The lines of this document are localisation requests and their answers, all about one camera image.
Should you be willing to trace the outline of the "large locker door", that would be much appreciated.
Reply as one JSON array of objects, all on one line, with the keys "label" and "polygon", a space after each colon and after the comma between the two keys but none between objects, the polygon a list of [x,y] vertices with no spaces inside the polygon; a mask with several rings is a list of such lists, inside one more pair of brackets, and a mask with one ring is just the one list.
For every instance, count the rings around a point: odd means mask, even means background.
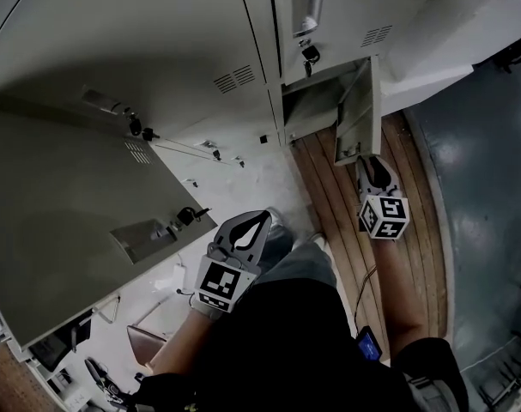
[{"label": "large locker door", "polygon": [[145,142],[0,96],[0,315],[27,348],[215,227]]}]

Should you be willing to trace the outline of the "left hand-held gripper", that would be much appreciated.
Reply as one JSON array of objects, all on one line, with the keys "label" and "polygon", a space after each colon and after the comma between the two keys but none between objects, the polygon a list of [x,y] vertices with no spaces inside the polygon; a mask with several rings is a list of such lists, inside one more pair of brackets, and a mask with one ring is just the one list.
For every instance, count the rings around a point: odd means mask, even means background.
[{"label": "left hand-held gripper", "polygon": [[267,210],[249,211],[225,221],[201,258],[195,283],[199,303],[230,313],[257,280],[257,265],[272,217]]}]

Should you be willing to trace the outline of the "grey metal locker cabinet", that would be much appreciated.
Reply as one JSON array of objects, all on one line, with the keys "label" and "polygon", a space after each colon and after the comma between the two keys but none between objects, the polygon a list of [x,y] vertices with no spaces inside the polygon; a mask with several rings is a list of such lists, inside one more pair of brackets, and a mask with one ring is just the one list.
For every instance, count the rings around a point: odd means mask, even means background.
[{"label": "grey metal locker cabinet", "polygon": [[0,96],[224,161],[279,134],[264,74],[270,0],[0,0]]}]

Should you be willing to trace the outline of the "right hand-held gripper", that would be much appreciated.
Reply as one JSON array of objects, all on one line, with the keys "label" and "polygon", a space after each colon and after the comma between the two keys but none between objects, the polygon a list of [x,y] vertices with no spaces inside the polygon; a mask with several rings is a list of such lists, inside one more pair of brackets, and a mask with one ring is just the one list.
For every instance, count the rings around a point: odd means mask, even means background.
[{"label": "right hand-held gripper", "polygon": [[401,197],[398,177],[384,159],[373,155],[369,162],[371,179],[366,161],[359,157],[355,162],[359,193],[366,194],[358,214],[360,231],[371,239],[400,239],[409,224],[409,200]]}]

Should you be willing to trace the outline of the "person's black shirt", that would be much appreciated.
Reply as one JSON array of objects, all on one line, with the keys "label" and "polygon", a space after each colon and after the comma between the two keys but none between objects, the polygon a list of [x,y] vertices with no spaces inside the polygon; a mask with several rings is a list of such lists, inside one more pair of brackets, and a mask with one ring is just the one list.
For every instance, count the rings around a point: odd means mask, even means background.
[{"label": "person's black shirt", "polygon": [[368,360],[338,292],[311,279],[254,286],[214,324],[188,375],[149,376],[130,412],[469,412],[449,344]]}]

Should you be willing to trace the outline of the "wooden slat platform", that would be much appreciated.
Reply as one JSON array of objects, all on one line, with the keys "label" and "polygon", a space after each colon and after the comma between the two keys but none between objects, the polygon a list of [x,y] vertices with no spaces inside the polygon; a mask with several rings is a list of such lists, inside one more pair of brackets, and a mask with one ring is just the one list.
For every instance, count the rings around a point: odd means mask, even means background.
[{"label": "wooden slat platform", "polygon": [[[303,137],[292,145],[291,152],[318,226],[328,240],[350,328],[357,331],[370,326],[383,359],[388,359],[373,249],[368,235],[360,230],[355,169],[334,165],[335,134],[336,129],[330,127]],[[426,158],[417,143],[404,113],[383,117],[382,157],[397,173],[410,206],[410,223],[397,247],[427,315],[430,335],[444,338],[449,336],[452,324],[447,279],[451,256],[442,239],[440,206],[433,200]]]}]

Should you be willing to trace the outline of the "person's right forearm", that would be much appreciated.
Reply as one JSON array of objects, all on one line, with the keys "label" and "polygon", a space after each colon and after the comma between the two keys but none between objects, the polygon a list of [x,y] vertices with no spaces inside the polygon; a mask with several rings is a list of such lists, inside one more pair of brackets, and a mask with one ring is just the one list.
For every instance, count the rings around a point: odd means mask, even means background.
[{"label": "person's right forearm", "polygon": [[397,244],[393,240],[373,239],[372,247],[393,361],[412,342],[428,337],[428,322]]}]

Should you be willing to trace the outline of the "person's left forearm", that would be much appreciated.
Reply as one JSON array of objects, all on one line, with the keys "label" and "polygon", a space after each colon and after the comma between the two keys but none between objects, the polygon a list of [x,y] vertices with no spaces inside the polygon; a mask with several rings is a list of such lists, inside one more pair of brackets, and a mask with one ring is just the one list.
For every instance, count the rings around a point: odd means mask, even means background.
[{"label": "person's left forearm", "polygon": [[151,373],[154,376],[190,375],[213,325],[220,316],[214,312],[205,314],[192,308],[178,331],[149,362]]}]

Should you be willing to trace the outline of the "person's right white shoe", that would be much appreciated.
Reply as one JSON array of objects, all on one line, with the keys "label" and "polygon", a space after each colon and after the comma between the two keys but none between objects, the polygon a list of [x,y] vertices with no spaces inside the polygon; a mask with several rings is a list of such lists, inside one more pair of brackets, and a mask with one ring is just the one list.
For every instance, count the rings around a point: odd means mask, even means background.
[{"label": "person's right white shoe", "polygon": [[317,232],[312,234],[306,240],[308,245],[316,245],[321,251],[327,252],[327,248],[329,247],[328,241],[325,235],[321,232]]}]

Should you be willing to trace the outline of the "person's grey trousers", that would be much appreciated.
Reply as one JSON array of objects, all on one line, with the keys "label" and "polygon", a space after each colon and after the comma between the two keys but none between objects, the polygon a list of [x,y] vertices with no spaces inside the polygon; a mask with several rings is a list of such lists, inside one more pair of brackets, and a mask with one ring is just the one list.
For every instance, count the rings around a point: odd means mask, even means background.
[{"label": "person's grey trousers", "polygon": [[256,285],[283,280],[310,279],[336,287],[336,275],[327,252],[305,242],[294,245],[289,228],[276,223],[270,228],[258,266]]}]

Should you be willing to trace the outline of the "small locker door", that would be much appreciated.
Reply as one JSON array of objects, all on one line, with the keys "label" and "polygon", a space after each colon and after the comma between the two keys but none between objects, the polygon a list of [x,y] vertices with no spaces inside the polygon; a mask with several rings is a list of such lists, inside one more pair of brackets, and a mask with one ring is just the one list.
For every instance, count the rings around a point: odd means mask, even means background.
[{"label": "small locker door", "polygon": [[381,154],[379,57],[361,62],[337,106],[335,165]]}]

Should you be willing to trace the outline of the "blue screen device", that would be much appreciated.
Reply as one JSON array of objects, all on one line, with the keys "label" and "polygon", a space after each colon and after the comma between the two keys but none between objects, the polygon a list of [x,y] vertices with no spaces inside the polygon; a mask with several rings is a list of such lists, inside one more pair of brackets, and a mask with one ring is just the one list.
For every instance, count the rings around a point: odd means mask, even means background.
[{"label": "blue screen device", "polygon": [[357,345],[368,361],[380,361],[382,349],[369,325],[365,325],[356,337]]}]

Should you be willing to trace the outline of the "large white block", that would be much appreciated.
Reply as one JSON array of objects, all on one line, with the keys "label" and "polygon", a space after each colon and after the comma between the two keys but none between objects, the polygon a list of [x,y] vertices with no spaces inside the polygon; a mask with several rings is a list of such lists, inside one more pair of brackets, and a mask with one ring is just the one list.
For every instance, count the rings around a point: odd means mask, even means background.
[{"label": "large white block", "polygon": [[521,38],[521,0],[427,0],[380,60],[381,113],[416,105]]}]

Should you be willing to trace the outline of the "brown chair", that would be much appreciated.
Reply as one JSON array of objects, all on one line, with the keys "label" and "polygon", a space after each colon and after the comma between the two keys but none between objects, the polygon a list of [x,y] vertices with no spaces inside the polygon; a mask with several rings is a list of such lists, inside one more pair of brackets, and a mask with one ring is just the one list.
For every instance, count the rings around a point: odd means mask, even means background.
[{"label": "brown chair", "polygon": [[136,362],[143,367],[148,366],[167,342],[165,337],[158,336],[135,325],[128,325],[126,330]]}]

